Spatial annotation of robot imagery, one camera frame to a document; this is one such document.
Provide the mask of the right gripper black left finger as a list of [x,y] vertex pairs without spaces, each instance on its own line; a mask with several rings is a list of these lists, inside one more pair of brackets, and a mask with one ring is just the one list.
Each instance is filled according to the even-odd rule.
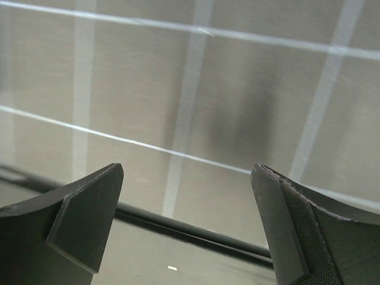
[[1,284],[90,284],[99,272],[124,170],[112,163],[78,181],[1,208]]

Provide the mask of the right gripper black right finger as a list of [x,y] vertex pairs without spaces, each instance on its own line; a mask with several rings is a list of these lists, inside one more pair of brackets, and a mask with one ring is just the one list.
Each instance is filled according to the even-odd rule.
[[251,185],[278,284],[379,284],[379,214],[261,164]]

